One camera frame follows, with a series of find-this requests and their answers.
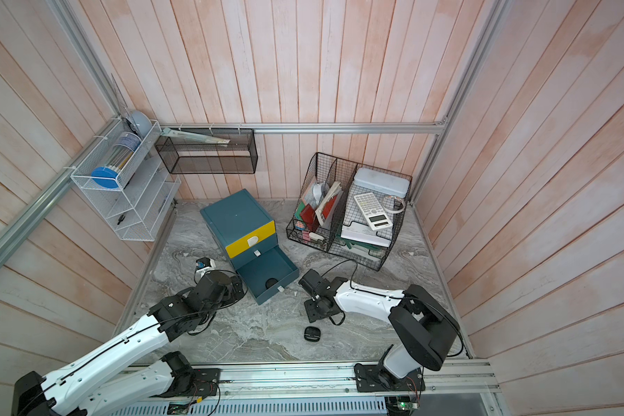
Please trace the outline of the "yellow drawer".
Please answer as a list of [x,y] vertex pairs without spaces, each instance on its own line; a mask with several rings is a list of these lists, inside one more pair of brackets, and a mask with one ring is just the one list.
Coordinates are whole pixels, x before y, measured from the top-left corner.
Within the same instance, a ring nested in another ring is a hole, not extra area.
[[258,229],[249,232],[243,237],[240,237],[237,241],[228,244],[225,247],[225,251],[229,258],[236,258],[238,255],[244,253],[251,247],[258,243],[265,241],[272,235],[276,234],[276,225],[272,220],[269,223],[260,226]]

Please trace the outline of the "teal drawer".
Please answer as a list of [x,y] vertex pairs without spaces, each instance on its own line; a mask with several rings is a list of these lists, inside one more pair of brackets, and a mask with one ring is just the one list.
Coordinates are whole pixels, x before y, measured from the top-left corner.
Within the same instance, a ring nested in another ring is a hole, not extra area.
[[[261,305],[278,294],[281,289],[285,289],[289,284],[296,281],[300,271],[284,251],[276,245],[262,253],[260,257],[238,268],[237,273],[244,280],[256,303]],[[279,286],[267,289],[265,283],[269,278],[277,279]]]

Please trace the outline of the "teal drawer cabinet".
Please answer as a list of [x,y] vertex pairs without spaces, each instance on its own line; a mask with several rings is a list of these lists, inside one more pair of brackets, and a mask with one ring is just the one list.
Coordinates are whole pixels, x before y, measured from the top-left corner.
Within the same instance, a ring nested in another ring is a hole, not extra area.
[[[274,221],[265,208],[245,189],[202,208],[200,213],[226,256],[228,255],[225,247],[228,244]],[[232,266],[238,269],[276,245],[278,245],[277,231],[275,235],[251,247],[236,258],[228,258]]]

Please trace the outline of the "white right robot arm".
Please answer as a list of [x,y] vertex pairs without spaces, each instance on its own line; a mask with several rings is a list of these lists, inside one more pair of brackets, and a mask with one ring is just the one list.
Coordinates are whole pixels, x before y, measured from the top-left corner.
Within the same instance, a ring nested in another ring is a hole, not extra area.
[[458,322],[419,285],[387,291],[344,277],[329,281],[315,270],[306,272],[299,284],[310,296],[304,308],[311,323],[357,313],[390,324],[397,334],[400,343],[388,347],[379,362],[355,364],[360,393],[425,390],[423,372],[440,371],[461,339]]

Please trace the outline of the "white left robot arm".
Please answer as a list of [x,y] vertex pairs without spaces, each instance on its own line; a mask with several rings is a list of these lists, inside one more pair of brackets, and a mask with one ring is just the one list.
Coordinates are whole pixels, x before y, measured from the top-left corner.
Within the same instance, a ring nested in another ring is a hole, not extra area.
[[241,277],[205,272],[193,287],[161,299],[128,329],[60,369],[31,371],[14,386],[14,415],[109,415],[149,397],[196,395],[197,371],[179,351],[145,369],[121,371],[141,357],[190,333],[201,333],[216,313],[244,297]]

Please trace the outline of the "red booklet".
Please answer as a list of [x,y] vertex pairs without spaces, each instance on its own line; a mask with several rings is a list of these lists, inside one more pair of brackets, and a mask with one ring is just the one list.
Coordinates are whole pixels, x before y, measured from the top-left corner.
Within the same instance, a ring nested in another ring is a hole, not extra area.
[[301,220],[305,224],[306,228],[310,232],[315,232],[319,226],[315,209],[311,205],[305,205],[299,214]]

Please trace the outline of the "white calculator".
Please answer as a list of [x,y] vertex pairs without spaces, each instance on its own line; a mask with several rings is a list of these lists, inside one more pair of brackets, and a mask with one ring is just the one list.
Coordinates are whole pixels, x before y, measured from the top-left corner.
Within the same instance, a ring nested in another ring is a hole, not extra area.
[[379,232],[393,227],[392,220],[372,192],[356,194],[354,201],[372,231]]

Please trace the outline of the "white plastic box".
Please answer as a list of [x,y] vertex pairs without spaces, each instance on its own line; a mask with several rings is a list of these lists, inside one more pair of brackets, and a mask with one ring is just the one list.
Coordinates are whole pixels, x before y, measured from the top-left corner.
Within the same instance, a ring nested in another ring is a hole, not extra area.
[[369,190],[405,199],[410,181],[389,173],[361,167],[354,177],[355,185]]

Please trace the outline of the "blue capped clear tube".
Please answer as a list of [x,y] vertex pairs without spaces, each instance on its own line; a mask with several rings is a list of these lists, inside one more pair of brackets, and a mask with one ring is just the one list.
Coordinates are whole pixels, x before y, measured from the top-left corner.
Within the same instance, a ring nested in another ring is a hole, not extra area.
[[136,133],[121,133],[104,161],[93,170],[93,181],[103,188],[118,188],[118,176],[132,159],[140,144],[141,138]]

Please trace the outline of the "grey blue bowl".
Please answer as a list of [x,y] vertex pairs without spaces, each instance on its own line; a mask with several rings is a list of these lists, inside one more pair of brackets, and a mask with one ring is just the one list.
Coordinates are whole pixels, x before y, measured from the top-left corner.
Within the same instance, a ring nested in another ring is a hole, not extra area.
[[149,134],[153,124],[148,117],[138,110],[128,113],[125,117],[129,128],[140,138],[145,139]]

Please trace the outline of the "black mesh wall basket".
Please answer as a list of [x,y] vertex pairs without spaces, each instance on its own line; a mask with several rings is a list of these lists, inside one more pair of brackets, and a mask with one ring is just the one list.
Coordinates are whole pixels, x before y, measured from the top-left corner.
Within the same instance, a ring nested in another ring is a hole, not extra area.
[[258,165],[246,128],[164,128],[155,149],[172,174],[253,174]]

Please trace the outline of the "aluminium frame rail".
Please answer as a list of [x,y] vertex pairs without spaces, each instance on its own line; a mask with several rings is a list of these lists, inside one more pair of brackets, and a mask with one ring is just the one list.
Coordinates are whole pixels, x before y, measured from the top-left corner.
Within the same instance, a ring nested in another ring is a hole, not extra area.
[[[105,95],[110,97],[109,76],[104,68],[99,64],[99,60],[89,46],[88,40],[83,33],[81,25],[71,10],[67,1],[48,1],[46,3],[52,10],[63,30],[71,34],[72,43],[76,49],[81,51],[81,57],[86,60],[86,65],[91,68],[91,74],[98,76],[101,81],[107,83],[104,89]],[[466,98],[466,94],[473,83],[473,76],[478,74],[480,66],[484,63],[486,54],[492,46],[494,36],[500,31],[504,16],[508,14],[509,8],[513,5],[511,1],[495,1],[486,15],[485,24],[478,36],[478,43],[470,55],[470,61],[461,77],[461,82],[454,96],[451,107],[443,121],[435,122],[382,122],[382,123],[356,123],[356,122],[317,122],[317,123],[200,123],[181,124],[178,128],[236,128],[240,131],[253,130],[257,135],[326,135],[333,133],[337,135],[353,135],[354,133],[435,133],[444,135],[451,129],[452,123],[457,118],[457,112],[461,108],[461,102]],[[13,256],[25,240],[31,235],[38,225],[44,220],[52,209],[72,187],[72,174],[76,168],[100,146],[105,134],[116,127],[122,128],[124,120],[121,115],[114,116],[107,121],[98,135],[95,135],[90,142],[64,166],[59,173],[50,181],[36,198],[34,198],[24,208],[19,215],[0,232],[0,269]]]

